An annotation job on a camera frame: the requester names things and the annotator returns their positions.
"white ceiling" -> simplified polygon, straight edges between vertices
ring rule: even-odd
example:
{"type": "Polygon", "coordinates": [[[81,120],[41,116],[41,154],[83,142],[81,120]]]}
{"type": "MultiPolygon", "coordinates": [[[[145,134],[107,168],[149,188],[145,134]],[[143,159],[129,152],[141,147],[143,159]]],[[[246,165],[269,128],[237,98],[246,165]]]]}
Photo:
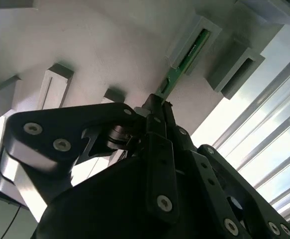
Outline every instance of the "white ceiling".
{"type": "Polygon", "coordinates": [[[231,34],[262,52],[281,26],[236,0],[40,0],[38,10],[0,10],[0,82],[18,74],[18,111],[36,108],[44,72],[56,62],[75,76],[64,106],[97,104],[108,87],[142,105],[167,72],[167,49],[196,9],[224,31],[210,54],[169,97],[177,123],[193,133],[222,99],[204,76],[231,34]]]}

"white wall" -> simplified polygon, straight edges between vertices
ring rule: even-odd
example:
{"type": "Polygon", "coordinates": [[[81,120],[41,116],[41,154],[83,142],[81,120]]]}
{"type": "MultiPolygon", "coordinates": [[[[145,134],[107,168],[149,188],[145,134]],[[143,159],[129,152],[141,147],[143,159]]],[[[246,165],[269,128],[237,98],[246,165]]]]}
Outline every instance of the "white wall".
{"type": "MultiPolygon", "coordinates": [[[[10,224],[17,209],[17,206],[0,200],[0,238],[10,224]]],[[[36,226],[37,222],[30,211],[21,208],[4,239],[30,239],[36,226]]]]}

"gray slot holder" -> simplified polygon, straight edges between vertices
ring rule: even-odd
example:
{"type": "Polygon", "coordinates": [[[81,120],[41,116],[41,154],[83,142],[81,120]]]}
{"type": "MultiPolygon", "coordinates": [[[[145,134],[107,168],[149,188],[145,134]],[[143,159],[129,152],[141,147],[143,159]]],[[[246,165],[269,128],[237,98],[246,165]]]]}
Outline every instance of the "gray slot holder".
{"type": "Polygon", "coordinates": [[[234,41],[207,81],[214,91],[231,99],[264,60],[259,53],[234,41]]]}
{"type": "Polygon", "coordinates": [[[177,69],[203,29],[210,31],[211,33],[195,60],[186,70],[185,74],[190,75],[193,69],[197,66],[199,60],[206,55],[211,45],[215,42],[222,31],[222,28],[206,17],[198,15],[196,12],[188,18],[183,26],[185,27],[182,33],[176,37],[167,52],[170,66],[174,69],[177,69]]]}

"screw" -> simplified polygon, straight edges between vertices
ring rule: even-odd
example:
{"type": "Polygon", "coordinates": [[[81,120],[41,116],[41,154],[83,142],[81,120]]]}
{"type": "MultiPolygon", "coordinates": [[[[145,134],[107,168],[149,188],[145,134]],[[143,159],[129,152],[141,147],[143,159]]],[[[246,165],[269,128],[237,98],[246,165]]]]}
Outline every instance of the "screw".
{"type": "Polygon", "coordinates": [[[227,230],[228,230],[232,235],[234,235],[234,236],[239,235],[239,229],[238,229],[238,227],[236,226],[236,224],[235,224],[232,220],[226,218],[226,219],[224,220],[224,225],[225,225],[225,228],[227,228],[227,230]]]}
{"type": "Polygon", "coordinates": [[[38,135],[38,134],[42,133],[43,128],[41,127],[41,125],[39,125],[37,123],[26,123],[23,126],[23,130],[25,132],[27,132],[28,134],[38,135]]]}
{"type": "Polygon", "coordinates": [[[181,128],[181,127],[179,127],[179,131],[180,131],[180,133],[182,133],[182,134],[187,134],[187,132],[186,132],[183,128],[181,128]]]}
{"type": "Polygon", "coordinates": [[[170,201],[170,199],[164,195],[159,195],[157,197],[157,205],[161,210],[167,213],[170,212],[171,209],[173,208],[173,204],[170,201]]]}
{"type": "Polygon", "coordinates": [[[157,117],[154,117],[154,120],[157,121],[158,123],[161,123],[160,119],[158,119],[157,117]]]}
{"type": "Polygon", "coordinates": [[[274,234],[276,234],[276,235],[281,234],[280,230],[278,229],[277,226],[275,226],[274,223],[269,222],[269,226],[270,226],[271,230],[274,232],[274,234]]]}
{"type": "Polygon", "coordinates": [[[207,150],[208,150],[208,152],[210,153],[210,154],[214,154],[214,151],[213,151],[213,149],[212,148],[207,148],[207,150]]]}
{"type": "Polygon", "coordinates": [[[71,144],[66,139],[59,138],[53,142],[53,147],[57,151],[67,152],[71,149],[71,144]]]}
{"type": "Polygon", "coordinates": [[[125,112],[126,114],[128,114],[128,115],[131,115],[131,111],[130,111],[130,110],[125,109],[124,112],[125,112]]]}
{"type": "Polygon", "coordinates": [[[290,230],[287,228],[287,226],[285,226],[284,224],[281,224],[281,228],[283,229],[283,231],[290,236],[290,230]]]}

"black cable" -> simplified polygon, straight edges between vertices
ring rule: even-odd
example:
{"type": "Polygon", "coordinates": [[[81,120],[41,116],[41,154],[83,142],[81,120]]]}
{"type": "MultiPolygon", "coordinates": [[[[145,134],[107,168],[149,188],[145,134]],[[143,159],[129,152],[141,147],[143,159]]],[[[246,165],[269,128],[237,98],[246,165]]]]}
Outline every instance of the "black cable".
{"type": "Polygon", "coordinates": [[[15,215],[14,215],[12,221],[10,222],[10,225],[7,227],[7,229],[5,230],[5,232],[3,233],[3,235],[2,235],[2,237],[1,237],[0,239],[3,239],[4,236],[5,236],[5,234],[7,233],[7,231],[9,231],[9,229],[10,229],[12,223],[14,222],[14,219],[16,218],[18,212],[20,211],[20,208],[21,208],[21,205],[20,205],[19,208],[17,209],[17,211],[16,211],[16,213],[15,213],[15,215]]]}

